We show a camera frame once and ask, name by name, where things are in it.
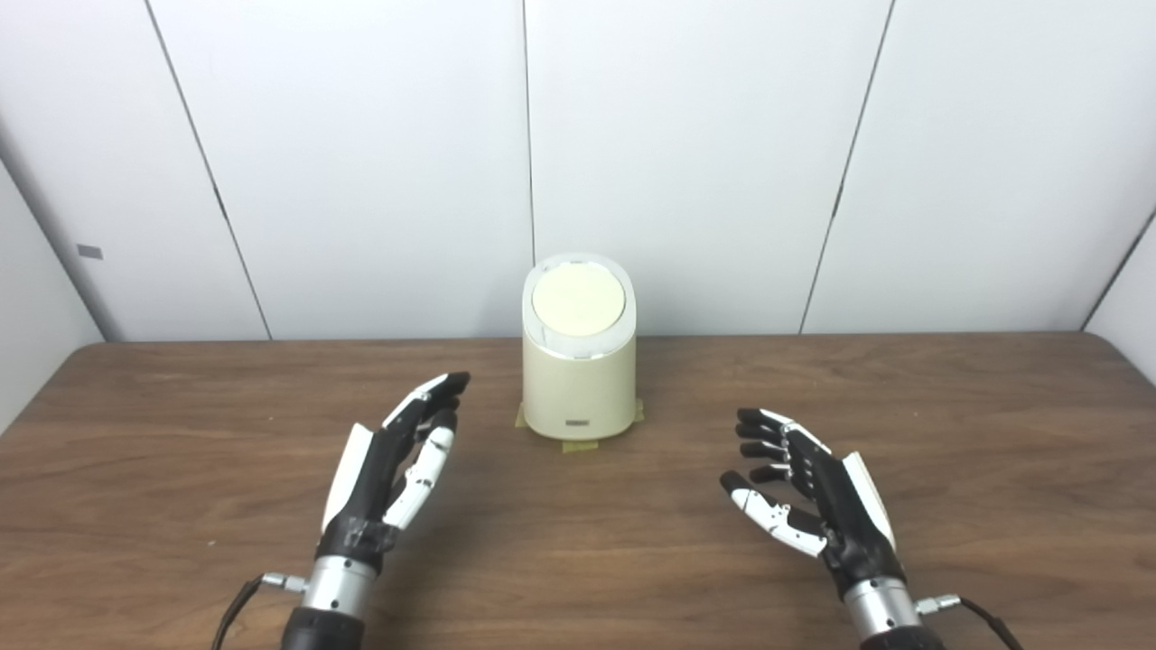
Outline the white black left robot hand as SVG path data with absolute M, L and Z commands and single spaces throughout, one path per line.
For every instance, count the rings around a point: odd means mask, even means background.
M 314 562 L 339 557 L 381 571 L 433 492 L 457 440 L 470 374 L 442 374 L 413 387 L 378 428 L 351 424 L 323 507 Z

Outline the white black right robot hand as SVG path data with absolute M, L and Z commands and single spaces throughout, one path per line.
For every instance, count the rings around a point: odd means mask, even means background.
M 740 408 L 735 433 L 740 455 L 763 465 L 746 477 L 727 470 L 720 486 L 759 530 L 820 559 L 839 597 L 862 581 L 907 581 L 862 457 L 835 456 L 805 424 L 770 409 Z

